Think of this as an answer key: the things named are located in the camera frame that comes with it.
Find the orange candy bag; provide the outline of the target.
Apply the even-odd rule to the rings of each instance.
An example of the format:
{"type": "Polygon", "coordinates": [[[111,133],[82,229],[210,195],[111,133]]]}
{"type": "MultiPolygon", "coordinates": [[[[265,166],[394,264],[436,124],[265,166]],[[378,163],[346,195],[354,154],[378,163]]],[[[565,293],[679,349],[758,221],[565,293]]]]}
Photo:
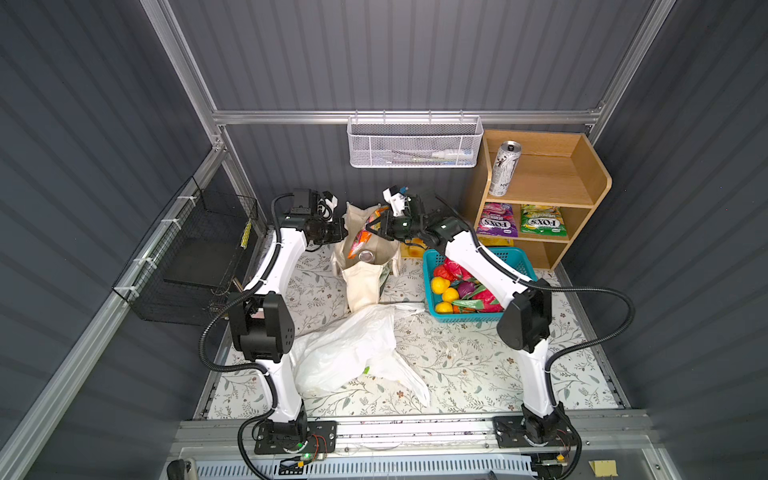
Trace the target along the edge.
{"type": "Polygon", "coordinates": [[[363,226],[361,230],[357,233],[355,239],[353,240],[350,250],[347,253],[348,259],[355,259],[359,256],[359,254],[366,248],[367,243],[371,240],[373,234],[367,230],[367,225],[371,222],[374,222],[376,219],[378,219],[382,214],[387,212],[389,210],[389,207],[380,207],[376,209],[373,213],[371,213],[368,218],[363,222],[363,226]]]}

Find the cream canvas tote bag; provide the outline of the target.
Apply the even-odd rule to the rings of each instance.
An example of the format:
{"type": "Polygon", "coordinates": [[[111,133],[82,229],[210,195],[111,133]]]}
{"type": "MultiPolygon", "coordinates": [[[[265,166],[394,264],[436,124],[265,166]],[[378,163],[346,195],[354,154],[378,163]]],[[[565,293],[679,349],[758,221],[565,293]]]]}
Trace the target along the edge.
{"type": "Polygon", "coordinates": [[[403,271],[403,258],[398,243],[384,240],[376,235],[372,236],[365,248],[375,253],[375,264],[360,262],[358,258],[347,258],[347,253],[361,230],[363,222],[378,208],[379,205],[374,205],[361,209],[347,202],[343,223],[348,234],[344,240],[333,245],[332,273],[345,282],[347,304],[352,313],[378,304],[387,279],[391,276],[400,276],[403,271]]]}

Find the purple Fox's candy bag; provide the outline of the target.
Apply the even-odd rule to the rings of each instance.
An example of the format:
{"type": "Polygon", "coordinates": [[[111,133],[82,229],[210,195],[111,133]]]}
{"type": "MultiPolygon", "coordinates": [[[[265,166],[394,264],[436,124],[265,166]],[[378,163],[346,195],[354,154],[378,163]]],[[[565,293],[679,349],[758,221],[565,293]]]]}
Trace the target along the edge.
{"type": "Polygon", "coordinates": [[[477,234],[516,238],[518,228],[514,218],[514,209],[510,204],[485,203],[480,214],[477,234]]]}

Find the white plastic grocery bag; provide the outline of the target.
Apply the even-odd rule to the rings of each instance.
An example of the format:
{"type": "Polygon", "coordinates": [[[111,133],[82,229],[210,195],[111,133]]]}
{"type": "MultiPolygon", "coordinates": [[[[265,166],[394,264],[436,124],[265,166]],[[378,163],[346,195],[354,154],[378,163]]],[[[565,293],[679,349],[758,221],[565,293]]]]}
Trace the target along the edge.
{"type": "Polygon", "coordinates": [[[369,305],[297,337],[289,357],[299,394],[307,398],[336,393],[368,373],[401,384],[422,405],[429,405],[429,388],[397,352],[395,336],[397,322],[424,311],[417,303],[369,305]]]}

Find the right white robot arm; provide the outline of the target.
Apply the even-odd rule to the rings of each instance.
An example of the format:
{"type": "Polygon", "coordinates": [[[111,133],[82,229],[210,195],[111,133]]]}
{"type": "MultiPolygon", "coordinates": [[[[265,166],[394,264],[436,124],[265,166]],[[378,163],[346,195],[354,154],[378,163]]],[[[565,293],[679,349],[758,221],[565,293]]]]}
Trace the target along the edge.
{"type": "Polygon", "coordinates": [[[552,383],[553,364],[561,357],[591,348],[626,331],[636,315],[632,299],[607,287],[554,287],[513,269],[481,244],[474,229],[450,206],[425,213],[415,201],[401,212],[388,209],[365,224],[365,230],[404,243],[413,238],[459,264],[486,287],[502,307],[497,334],[513,350],[523,385],[523,426],[534,445],[550,441],[560,430],[573,430],[552,383]],[[596,293],[613,296],[627,306],[625,319],[605,337],[549,353],[552,295],[596,293]]]}

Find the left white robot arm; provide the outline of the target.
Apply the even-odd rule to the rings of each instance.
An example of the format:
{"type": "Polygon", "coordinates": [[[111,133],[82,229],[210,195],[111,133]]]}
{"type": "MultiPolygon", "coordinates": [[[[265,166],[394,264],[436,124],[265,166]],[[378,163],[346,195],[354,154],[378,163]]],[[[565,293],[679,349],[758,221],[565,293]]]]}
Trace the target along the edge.
{"type": "Polygon", "coordinates": [[[283,294],[309,244],[335,244],[346,236],[344,221],[338,217],[285,216],[275,227],[264,261],[254,277],[243,292],[215,314],[199,340],[198,354],[209,370],[219,373],[254,370],[261,375],[269,401],[263,418],[279,428],[296,427],[306,418],[289,359],[296,325],[283,294]],[[206,354],[206,337],[223,317],[228,318],[233,346],[245,359],[241,364],[219,364],[206,354]]]}

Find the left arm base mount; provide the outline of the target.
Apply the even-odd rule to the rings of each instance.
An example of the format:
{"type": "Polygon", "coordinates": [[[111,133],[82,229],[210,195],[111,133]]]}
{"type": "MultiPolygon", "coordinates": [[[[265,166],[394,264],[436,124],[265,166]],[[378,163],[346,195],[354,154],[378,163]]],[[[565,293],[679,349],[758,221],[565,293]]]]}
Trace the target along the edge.
{"type": "Polygon", "coordinates": [[[336,449],[338,423],[309,421],[275,423],[270,420],[254,427],[251,437],[257,455],[329,454],[336,449]]]}

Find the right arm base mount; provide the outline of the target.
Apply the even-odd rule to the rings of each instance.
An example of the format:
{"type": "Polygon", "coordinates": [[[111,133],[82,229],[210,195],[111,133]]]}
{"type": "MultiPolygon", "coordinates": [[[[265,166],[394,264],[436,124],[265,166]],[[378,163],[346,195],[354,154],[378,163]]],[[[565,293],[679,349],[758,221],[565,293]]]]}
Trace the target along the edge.
{"type": "Polygon", "coordinates": [[[500,448],[552,447],[566,449],[574,437],[566,422],[555,412],[543,418],[533,416],[496,416],[492,426],[500,448]]]}

